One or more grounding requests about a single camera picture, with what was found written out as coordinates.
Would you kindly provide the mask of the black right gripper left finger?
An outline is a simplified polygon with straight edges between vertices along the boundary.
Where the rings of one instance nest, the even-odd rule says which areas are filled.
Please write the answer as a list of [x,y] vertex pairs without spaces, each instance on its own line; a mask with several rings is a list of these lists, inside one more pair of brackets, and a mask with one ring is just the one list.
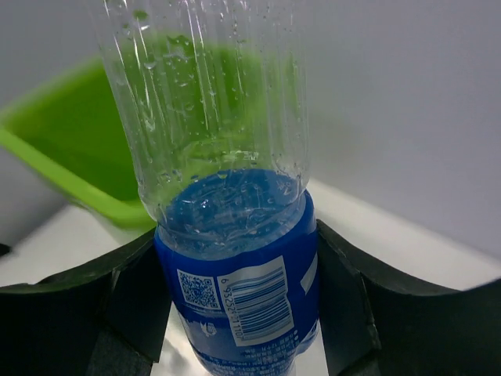
[[171,296],[150,230],[36,284],[1,289],[3,375],[149,375]]

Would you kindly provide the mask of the clear bottle blue label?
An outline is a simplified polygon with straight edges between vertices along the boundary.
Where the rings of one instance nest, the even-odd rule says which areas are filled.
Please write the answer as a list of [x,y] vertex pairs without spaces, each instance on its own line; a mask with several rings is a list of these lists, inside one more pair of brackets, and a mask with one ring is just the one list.
[[213,375],[291,375],[319,326],[303,1],[87,4],[154,244]]

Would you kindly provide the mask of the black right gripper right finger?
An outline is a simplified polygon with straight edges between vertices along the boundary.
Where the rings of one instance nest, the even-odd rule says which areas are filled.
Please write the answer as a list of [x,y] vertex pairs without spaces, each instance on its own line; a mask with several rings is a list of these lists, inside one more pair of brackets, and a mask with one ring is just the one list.
[[497,375],[500,282],[465,291],[410,276],[318,222],[331,375]]

